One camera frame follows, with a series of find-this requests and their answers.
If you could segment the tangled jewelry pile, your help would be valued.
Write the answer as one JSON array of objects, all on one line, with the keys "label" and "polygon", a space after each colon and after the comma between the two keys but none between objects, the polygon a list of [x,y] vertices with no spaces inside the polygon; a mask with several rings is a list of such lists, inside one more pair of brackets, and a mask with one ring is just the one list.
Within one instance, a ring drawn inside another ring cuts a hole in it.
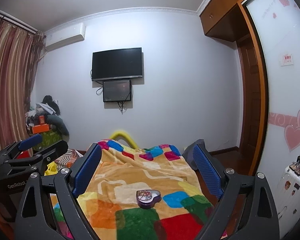
[{"label": "tangled jewelry pile", "polygon": [[151,201],[153,199],[153,193],[151,190],[140,190],[137,192],[137,198],[142,202]]}]

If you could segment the yellow cloth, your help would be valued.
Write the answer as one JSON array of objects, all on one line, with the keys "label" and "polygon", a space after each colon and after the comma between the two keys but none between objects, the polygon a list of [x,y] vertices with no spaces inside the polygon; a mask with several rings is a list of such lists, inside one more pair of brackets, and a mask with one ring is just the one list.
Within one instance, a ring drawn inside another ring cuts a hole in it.
[{"label": "yellow cloth", "polygon": [[47,165],[47,169],[44,172],[44,176],[51,176],[58,173],[57,164],[53,161]]}]

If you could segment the pile of clothes and boxes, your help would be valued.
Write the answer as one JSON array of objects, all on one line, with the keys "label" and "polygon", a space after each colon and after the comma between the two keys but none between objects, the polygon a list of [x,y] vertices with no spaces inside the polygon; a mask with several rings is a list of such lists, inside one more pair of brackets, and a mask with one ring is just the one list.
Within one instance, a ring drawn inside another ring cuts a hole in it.
[{"label": "pile of clothes and boxes", "polygon": [[42,102],[26,112],[25,123],[29,136],[39,134],[42,137],[42,142],[32,148],[34,153],[60,140],[69,141],[70,134],[61,117],[59,103],[51,95],[44,96]]}]

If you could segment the white suitcase with stickers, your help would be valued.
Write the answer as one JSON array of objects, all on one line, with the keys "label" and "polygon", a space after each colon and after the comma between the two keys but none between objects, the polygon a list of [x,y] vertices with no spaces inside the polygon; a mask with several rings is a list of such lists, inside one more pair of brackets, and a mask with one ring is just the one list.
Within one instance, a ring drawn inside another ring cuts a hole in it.
[{"label": "white suitcase with stickers", "polygon": [[289,166],[285,168],[277,185],[274,199],[280,238],[283,239],[300,219],[300,176]]}]

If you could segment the colourful patchwork fleece blanket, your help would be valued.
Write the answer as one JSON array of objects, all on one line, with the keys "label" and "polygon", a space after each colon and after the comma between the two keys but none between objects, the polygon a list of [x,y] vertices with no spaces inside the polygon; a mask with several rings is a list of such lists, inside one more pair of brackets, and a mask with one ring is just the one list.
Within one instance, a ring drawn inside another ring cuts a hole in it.
[{"label": "colourful patchwork fleece blanket", "polygon": [[131,148],[101,140],[101,161],[77,201],[101,239],[194,239],[213,205],[169,144]]}]

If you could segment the yellow curved pillow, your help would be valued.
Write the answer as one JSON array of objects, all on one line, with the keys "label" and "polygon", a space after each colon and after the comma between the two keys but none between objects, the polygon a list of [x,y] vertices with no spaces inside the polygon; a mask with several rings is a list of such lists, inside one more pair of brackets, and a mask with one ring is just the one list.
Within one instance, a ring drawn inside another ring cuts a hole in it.
[{"label": "yellow curved pillow", "polygon": [[116,139],[122,139],[124,140],[131,148],[139,148],[139,146],[137,145],[137,143],[132,139],[132,137],[123,130],[116,130],[114,131],[110,137],[110,139],[112,140],[116,140]]}]

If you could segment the striped red curtain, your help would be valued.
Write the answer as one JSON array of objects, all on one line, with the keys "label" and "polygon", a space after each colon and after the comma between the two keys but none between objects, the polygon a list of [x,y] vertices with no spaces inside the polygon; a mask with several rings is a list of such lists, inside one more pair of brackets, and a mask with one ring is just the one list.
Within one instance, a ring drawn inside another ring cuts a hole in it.
[{"label": "striped red curtain", "polygon": [[43,48],[43,32],[0,19],[0,148],[28,137],[25,114]]}]

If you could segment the purple heart-shaped tin box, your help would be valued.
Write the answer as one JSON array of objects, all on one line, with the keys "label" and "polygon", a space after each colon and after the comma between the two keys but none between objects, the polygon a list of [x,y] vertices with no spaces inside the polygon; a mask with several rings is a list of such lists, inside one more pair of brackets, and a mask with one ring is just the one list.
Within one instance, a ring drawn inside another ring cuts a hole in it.
[{"label": "purple heart-shaped tin box", "polygon": [[161,201],[161,193],[158,190],[138,190],[136,192],[136,201],[140,208],[151,209]]}]

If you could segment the white air conditioner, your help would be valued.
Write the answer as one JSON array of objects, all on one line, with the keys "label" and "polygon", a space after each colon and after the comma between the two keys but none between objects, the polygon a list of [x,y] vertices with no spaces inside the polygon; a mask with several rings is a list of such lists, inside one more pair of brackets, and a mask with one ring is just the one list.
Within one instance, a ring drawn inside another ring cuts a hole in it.
[{"label": "white air conditioner", "polygon": [[46,35],[45,49],[56,50],[85,40],[86,26],[79,23]]}]

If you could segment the brown wooden door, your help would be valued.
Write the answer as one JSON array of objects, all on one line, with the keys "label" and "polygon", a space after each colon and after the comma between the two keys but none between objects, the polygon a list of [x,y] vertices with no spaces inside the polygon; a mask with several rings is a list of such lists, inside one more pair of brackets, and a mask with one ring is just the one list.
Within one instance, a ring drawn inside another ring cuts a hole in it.
[{"label": "brown wooden door", "polygon": [[245,35],[238,42],[243,81],[243,124],[240,142],[241,174],[255,168],[254,156],[258,146],[261,116],[261,86],[258,61],[253,39]]}]

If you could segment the white sliding wardrobe door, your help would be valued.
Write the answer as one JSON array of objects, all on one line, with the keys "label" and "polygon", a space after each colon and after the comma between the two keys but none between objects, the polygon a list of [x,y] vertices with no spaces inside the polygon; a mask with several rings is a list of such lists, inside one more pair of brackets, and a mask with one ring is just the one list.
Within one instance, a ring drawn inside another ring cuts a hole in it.
[{"label": "white sliding wardrobe door", "polygon": [[258,171],[273,197],[300,155],[300,8],[296,0],[246,0],[267,69],[269,113]]}]

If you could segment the brown overhead cabinet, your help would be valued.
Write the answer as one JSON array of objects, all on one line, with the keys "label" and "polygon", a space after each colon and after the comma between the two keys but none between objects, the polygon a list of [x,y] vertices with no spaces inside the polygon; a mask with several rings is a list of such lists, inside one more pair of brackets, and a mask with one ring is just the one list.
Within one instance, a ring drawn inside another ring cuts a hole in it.
[{"label": "brown overhead cabinet", "polygon": [[250,34],[239,2],[211,0],[200,15],[204,34],[211,38],[235,42]]}]

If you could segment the small black wall screen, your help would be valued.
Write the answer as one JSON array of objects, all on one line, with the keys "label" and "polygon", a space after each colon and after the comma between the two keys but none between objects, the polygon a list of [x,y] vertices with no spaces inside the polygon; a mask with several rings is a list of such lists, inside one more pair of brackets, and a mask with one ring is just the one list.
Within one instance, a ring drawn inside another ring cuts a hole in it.
[{"label": "small black wall screen", "polygon": [[132,98],[132,84],[130,80],[109,80],[103,82],[103,101],[125,102]]}]

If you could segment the black wall television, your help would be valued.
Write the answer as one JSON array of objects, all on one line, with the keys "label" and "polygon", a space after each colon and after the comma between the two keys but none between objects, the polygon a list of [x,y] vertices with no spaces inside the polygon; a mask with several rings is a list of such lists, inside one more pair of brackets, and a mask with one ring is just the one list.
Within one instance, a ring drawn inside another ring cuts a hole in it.
[{"label": "black wall television", "polygon": [[98,51],[92,55],[93,81],[141,77],[143,77],[141,47]]}]

